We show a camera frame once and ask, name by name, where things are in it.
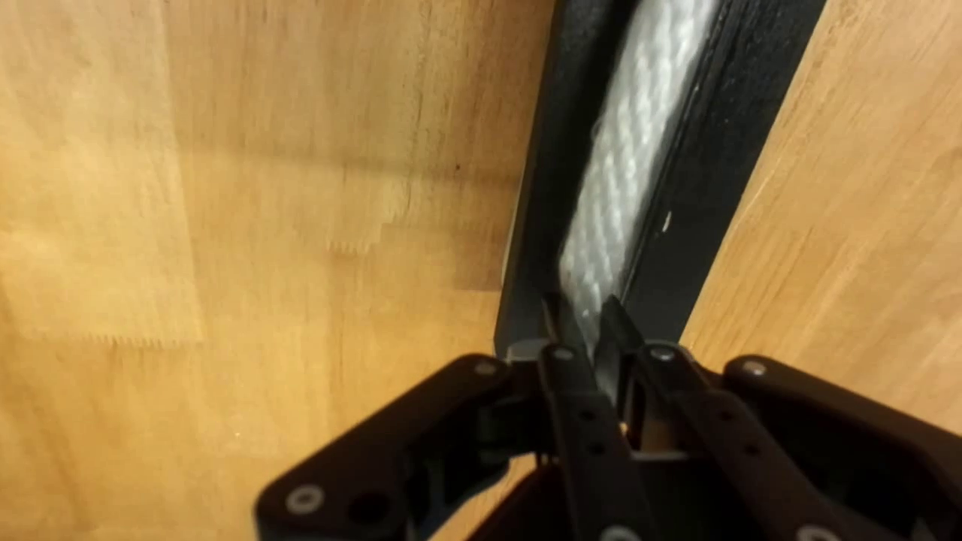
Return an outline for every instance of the wooden surface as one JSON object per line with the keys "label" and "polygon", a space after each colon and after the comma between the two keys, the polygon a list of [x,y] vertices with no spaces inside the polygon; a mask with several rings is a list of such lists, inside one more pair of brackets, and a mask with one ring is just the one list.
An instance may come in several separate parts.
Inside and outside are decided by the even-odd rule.
{"label": "wooden surface", "polygon": [[[0,3],[0,539],[253,539],[278,469],[491,349],[550,10]],[[962,431],[960,25],[828,5],[696,356]]]}

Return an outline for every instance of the white webbing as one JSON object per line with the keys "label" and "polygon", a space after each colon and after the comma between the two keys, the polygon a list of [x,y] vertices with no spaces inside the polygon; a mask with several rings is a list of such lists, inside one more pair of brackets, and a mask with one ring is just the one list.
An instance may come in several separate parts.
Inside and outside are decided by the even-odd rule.
{"label": "white webbing", "polygon": [[716,5],[717,0],[639,0],[631,17],[558,268],[590,342],[601,301],[623,288],[655,159]]}

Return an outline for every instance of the black frame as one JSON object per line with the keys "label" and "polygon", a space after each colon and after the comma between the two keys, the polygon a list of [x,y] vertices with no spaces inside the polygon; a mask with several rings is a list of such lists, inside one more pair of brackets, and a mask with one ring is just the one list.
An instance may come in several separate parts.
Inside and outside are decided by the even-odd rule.
{"label": "black frame", "polygon": [[[550,338],[545,297],[558,294],[558,254],[590,159],[591,124],[635,5],[635,0],[555,5],[495,322],[500,356],[508,356],[511,342]],[[820,5],[823,0],[722,0],[687,100],[672,120],[623,285],[623,303],[646,338],[682,338]]]}

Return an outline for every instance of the screw hole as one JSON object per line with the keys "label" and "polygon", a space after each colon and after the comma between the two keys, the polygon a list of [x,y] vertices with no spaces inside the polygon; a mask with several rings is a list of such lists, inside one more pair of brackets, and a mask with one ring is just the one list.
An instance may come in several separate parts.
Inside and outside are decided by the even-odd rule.
{"label": "screw hole", "polygon": [[364,492],[348,506],[354,523],[381,523],[392,513],[392,499],[384,492]]}

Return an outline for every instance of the light wood panel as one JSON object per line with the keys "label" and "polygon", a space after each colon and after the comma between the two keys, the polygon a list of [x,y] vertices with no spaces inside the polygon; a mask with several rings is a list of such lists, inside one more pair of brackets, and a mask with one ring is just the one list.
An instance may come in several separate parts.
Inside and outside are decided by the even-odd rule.
{"label": "light wood panel", "polygon": [[550,13],[0,3],[0,539],[253,539],[491,352]]}
{"label": "light wood panel", "polygon": [[962,3],[829,0],[684,342],[962,432]]}

